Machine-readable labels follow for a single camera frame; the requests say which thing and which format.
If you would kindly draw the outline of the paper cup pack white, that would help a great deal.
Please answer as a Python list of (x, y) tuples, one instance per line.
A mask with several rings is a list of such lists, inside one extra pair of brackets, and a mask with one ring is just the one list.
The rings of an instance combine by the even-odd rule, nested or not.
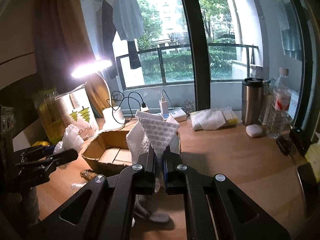
[(65, 126), (76, 126), (82, 139), (86, 140), (97, 134), (99, 127), (84, 84), (68, 93), (58, 95), (55, 102)]

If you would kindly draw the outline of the brown fuzzy plush pouch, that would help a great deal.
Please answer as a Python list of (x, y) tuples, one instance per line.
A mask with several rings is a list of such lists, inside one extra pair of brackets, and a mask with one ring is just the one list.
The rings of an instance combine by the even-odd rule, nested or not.
[(93, 170), (82, 170), (80, 171), (80, 177), (84, 178), (86, 181), (94, 179), (97, 174)]

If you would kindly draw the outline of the white power strip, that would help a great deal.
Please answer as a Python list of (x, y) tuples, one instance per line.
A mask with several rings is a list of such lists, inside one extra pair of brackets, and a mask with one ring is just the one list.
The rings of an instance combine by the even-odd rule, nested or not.
[(187, 119), (187, 114), (181, 108), (170, 110), (169, 113), (165, 115), (159, 113), (159, 115), (162, 116), (164, 120), (167, 120), (169, 116), (172, 116), (177, 122), (182, 122)]

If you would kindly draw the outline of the black window frame post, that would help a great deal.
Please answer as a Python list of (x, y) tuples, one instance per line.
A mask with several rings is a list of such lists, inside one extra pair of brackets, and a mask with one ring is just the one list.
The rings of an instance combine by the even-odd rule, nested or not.
[(209, 54), (199, 0), (182, 0), (193, 61), (196, 110), (210, 108)]

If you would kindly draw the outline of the steel travel mug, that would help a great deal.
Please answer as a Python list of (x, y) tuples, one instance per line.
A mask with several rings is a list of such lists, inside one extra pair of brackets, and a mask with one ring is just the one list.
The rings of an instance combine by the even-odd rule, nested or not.
[(241, 120), (245, 126), (257, 124), (264, 99), (263, 79), (249, 77), (242, 81)]

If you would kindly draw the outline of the cardboard box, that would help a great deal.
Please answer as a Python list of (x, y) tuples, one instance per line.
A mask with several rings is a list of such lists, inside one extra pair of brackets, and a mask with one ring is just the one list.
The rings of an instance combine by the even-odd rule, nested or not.
[(133, 126), (130, 129), (101, 132), (85, 147), (81, 156), (94, 172), (118, 174), (133, 164), (126, 143), (126, 135)]

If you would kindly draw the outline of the grey black socks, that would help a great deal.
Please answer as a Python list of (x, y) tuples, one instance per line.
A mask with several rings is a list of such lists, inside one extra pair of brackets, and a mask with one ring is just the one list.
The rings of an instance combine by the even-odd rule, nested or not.
[(139, 218), (147, 219), (155, 223), (167, 223), (170, 220), (170, 216), (167, 214), (148, 211), (147, 198), (141, 194), (136, 195), (134, 214)]

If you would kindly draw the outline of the white plastic bag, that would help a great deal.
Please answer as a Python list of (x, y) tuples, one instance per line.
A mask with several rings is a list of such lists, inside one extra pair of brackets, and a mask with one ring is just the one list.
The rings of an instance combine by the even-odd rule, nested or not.
[(65, 129), (62, 140), (56, 144), (53, 154), (62, 153), (63, 151), (71, 149), (76, 150), (76, 152), (79, 153), (82, 149), (83, 143), (84, 140), (79, 135), (79, 129), (75, 125), (70, 124)]

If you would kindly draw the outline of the light blue hanging shirt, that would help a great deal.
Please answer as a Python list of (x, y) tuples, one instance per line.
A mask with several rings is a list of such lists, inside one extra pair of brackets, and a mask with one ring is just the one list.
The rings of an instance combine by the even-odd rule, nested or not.
[(137, 0), (114, 0), (113, 23), (121, 40), (134, 41), (144, 35), (143, 19)]

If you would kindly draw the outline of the yellow tissue pack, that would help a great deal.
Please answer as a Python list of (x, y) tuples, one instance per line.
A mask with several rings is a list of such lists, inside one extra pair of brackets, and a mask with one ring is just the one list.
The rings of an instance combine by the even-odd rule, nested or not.
[(320, 144), (311, 144), (305, 155), (306, 160), (311, 164), (313, 174), (315, 175), (316, 181), (320, 181)]

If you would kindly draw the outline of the yellow package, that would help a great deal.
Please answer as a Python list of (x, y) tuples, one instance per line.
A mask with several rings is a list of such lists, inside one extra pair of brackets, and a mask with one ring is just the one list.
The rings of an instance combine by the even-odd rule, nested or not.
[(36, 141), (35, 143), (32, 144), (32, 147), (35, 146), (50, 146), (50, 143), (47, 141)]

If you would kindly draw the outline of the clear water bottle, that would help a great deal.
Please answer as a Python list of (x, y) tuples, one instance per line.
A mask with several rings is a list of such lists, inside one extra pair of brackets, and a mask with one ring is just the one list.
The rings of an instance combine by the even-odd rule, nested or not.
[(291, 93), (287, 86), (289, 70), (279, 68), (279, 77), (273, 87), (271, 109), (268, 114), (267, 130), (268, 137), (276, 139), (284, 130), (287, 124), (287, 111), (289, 110)]

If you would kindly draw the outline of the hanging teal towel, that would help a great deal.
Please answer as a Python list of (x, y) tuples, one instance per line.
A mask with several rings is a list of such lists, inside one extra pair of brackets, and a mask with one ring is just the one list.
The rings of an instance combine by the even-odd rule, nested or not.
[(300, 31), (291, 3), (280, 0), (277, 4), (277, 15), (284, 55), (302, 61)]

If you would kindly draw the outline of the black small device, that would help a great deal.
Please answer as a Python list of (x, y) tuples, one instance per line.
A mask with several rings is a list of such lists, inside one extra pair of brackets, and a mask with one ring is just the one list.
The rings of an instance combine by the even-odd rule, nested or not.
[(276, 144), (285, 156), (290, 155), (291, 147), (295, 145), (298, 153), (304, 157), (311, 145), (311, 140), (301, 128), (292, 128), (289, 132), (289, 139), (281, 135), (276, 139)]

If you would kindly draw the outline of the dark hanging garment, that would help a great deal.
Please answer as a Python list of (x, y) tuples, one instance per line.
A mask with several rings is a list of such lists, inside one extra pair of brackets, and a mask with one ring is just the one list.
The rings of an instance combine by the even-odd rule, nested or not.
[[(114, 50), (112, 45), (114, 37), (116, 35), (116, 28), (113, 23), (113, 8), (107, 1), (103, 1), (102, 3), (101, 19), (104, 55), (112, 63), (111, 66), (107, 68), (107, 73), (110, 79), (114, 79), (118, 75), (116, 59), (114, 56)], [(129, 51), (129, 61), (131, 69), (137, 69), (141, 67), (142, 65), (136, 50), (135, 42), (128, 41), (127, 47)]]

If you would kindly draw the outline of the white bubble foam bag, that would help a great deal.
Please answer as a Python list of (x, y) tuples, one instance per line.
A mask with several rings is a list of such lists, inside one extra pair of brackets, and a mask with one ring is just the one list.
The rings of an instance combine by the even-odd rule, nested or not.
[(85, 185), (86, 185), (86, 183), (73, 183), (71, 185), (71, 189), (72, 189), (73, 194), (75, 194), (77, 191), (79, 191)]

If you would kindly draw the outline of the packaged white cloths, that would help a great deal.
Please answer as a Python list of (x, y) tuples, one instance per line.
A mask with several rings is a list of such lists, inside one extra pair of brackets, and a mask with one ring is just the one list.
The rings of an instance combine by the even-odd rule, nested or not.
[(240, 122), (231, 107), (196, 111), (190, 113), (190, 120), (194, 131), (214, 131), (235, 126)]

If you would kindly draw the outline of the paper cup pack green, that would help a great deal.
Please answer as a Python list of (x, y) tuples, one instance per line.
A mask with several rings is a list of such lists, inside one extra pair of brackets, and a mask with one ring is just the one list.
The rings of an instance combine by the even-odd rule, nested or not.
[(51, 144), (57, 144), (64, 135), (65, 124), (56, 104), (56, 88), (38, 91), (33, 98), (40, 122)]

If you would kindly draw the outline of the balcony railing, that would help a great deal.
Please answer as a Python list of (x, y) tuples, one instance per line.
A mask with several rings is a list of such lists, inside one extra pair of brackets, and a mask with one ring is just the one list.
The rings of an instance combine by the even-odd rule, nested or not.
[[(253, 74), (259, 47), (236, 43), (209, 43), (212, 82), (242, 80)], [(138, 52), (141, 66), (132, 69), (129, 55), (116, 57), (123, 88), (193, 83), (194, 71), (188, 44), (164, 46)]]

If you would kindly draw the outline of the white waffle cloth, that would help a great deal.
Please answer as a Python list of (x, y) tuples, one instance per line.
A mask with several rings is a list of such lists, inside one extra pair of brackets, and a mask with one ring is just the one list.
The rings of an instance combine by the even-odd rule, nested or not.
[(138, 163), (138, 157), (153, 148), (156, 154), (156, 182), (155, 192), (164, 186), (163, 152), (169, 146), (172, 153), (180, 154), (180, 124), (169, 116), (164, 120), (158, 114), (137, 111), (136, 124), (126, 135), (126, 143), (131, 152), (132, 163)]

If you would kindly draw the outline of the white desk lamp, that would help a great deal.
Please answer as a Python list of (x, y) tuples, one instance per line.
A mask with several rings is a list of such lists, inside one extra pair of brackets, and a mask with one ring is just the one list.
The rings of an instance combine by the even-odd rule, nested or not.
[(103, 130), (118, 130), (125, 126), (125, 119), (117, 120), (114, 116), (119, 107), (114, 107), (110, 89), (102, 76), (103, 70), (112, 66), (111, 60), (95, 60), (76, 66), (72, 77), (85, 79), (85, 89), (90, 103), (103, 117)]

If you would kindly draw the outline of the white earbuds case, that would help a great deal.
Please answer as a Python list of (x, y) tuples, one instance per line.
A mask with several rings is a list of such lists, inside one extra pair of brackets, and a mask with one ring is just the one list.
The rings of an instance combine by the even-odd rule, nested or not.
[(251, 124), (246, 126), (246, 133), (249, 137), (256, 138), (262, 136), (263, 129), (257, 124)]

